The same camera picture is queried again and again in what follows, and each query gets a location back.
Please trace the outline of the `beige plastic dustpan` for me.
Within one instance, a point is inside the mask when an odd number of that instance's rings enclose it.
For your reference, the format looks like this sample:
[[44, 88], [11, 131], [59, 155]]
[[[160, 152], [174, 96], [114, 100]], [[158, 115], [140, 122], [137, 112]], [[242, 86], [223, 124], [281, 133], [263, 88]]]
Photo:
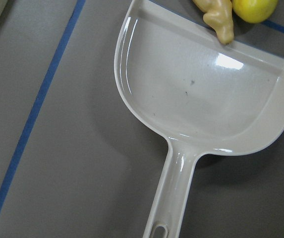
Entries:
[[179, 236], [197, 161], [271, 145], [284, 130], [284, 58], [213, 33], [150, 1], [131, 2], [114, 76], [128, 109], [168, 143], [143, 236]]

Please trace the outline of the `tan toy ginger root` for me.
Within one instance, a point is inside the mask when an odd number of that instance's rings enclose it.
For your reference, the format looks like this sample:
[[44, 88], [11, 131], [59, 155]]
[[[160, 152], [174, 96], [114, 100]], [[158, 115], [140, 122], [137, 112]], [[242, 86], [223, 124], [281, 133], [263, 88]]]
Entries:
[[218, 40], [227, 45], [234, 40], [232, 3], [230, 0], [193, 0], [204, 13], [203, 21], [216, 33]]

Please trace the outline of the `yellow toy lemon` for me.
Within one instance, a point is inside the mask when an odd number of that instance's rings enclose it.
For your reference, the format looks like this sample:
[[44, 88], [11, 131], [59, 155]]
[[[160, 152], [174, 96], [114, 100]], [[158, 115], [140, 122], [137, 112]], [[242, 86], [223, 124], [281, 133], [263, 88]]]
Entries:
[[232, 0], [232, 9], [248, 23], [260, 23], [275, 11], [278, 0]]

